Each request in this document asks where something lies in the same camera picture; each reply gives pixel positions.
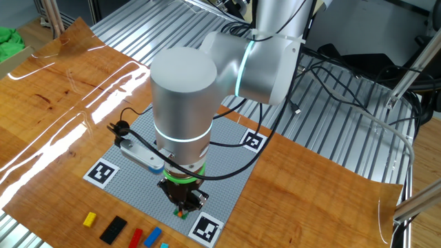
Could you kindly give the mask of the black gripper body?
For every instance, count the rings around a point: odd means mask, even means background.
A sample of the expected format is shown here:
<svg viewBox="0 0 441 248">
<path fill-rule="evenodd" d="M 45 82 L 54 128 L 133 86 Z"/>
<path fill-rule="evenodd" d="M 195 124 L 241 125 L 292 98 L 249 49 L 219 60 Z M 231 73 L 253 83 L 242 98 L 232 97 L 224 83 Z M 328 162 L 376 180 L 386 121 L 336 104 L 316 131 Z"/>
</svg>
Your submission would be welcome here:
<svg viewBox="0 0 441 248">
<path fill-rule="evenodd" d="M 178 203 L 191 204 L 195 209 L 201 209 L 207 202 L 209 194 L 200 190 L 202 180 L 195 180 L 191 183 L 178 184 L 163 178 L 157 186 L 163 190 L 171 203 L 177 206 Z"/>
</svg>

